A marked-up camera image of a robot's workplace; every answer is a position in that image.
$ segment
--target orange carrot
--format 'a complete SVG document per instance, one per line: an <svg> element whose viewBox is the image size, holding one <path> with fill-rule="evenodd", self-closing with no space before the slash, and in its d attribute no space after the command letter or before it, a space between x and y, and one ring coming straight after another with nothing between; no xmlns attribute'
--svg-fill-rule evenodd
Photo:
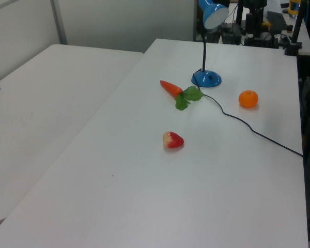
<svg viewBox="0 0 310 248"><path fill-rule="evenodd" d="M161 80L161 85L162 87L170 93L171 96L173 96L174 98L176 98L179 94L182 93L182 89L179 88L178 86L172 84L172 83L169 83L167 81L163 81Z"/></svg>

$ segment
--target green leaf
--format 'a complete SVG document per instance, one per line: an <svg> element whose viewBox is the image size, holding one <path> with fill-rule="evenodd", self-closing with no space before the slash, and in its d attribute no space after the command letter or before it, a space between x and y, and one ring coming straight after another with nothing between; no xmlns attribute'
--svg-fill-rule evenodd
<svg viewBox="0 0 310 248"><path fill-rule="evenodd" d="M188 104L191 104L187 101L181 94L176 97L176 108L179 110L184 110L188 107Z"/></svg>
<svg viewBox="0 0 310 248"><path fill-rule="evenodd" d="M203 97L203 93L195 86L190 86L182 92L182 96L186 100L198 101Z"/></svg>

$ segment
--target lamp shade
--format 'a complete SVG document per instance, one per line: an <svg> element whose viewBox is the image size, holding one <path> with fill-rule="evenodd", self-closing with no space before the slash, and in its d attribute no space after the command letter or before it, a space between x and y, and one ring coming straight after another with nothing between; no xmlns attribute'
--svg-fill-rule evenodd
<svg viewBox="0 0 310 248"><path fill-rule="evenodd" d="M215 4L212 0L199 0L198 5L203 11L203 25L206 29L218 27L225 21L228 8Z"/></svg>

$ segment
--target lamp base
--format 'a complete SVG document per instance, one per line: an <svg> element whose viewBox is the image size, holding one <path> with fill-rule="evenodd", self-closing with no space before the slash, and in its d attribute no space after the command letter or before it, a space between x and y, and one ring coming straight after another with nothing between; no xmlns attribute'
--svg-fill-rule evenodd
<svg viewBox="0 0 310 248"><path fill-rule="evenodd" d="M220 85L221 82L221 76L213 71L198 71L192 76L192 83L199 87L215 87Z"/></svg>

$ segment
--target yellow object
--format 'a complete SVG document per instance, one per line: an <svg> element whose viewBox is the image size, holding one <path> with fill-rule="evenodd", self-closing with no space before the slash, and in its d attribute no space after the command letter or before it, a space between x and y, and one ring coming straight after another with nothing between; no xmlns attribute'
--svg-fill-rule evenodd
<svg viewBox="0 0 310 248"><path fill-rule="evenodd" d="M288 13L293 17L299 13L300 3L301 0L289 0Z"/></svg>
<svg viewBox="0 0 310 248"><path fill-rule="evenodd" d="M262 23L262 26L267 26L268 28L270 28L271 27L271 23L268 22L268 21L265 21L265 22Z"/></svg>

